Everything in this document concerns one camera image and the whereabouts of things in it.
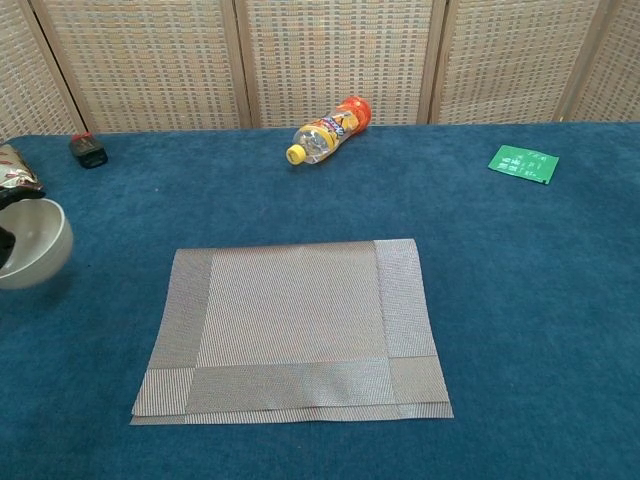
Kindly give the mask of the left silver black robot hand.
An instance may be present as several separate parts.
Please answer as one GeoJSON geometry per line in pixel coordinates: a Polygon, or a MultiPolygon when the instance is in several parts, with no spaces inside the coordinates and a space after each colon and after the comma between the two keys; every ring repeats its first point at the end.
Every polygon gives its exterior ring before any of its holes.
{"type": "MultiPolygon", "coordinates": [[[[2,188],[1,189],[1,209],[4,210],[9,205],[13,203],[17,203],[22,200],[34,200],[44,198],[46,193],[42,190],[36,190],[24,186],[19,186],[15,188],[2,188]]],[[[9,260],[14,246],[15,246],[16,238],[15,235],[6,230],[4,227],[1,228],[1,261],[0,266],[3,267],[6,262],[9,260]]]]}

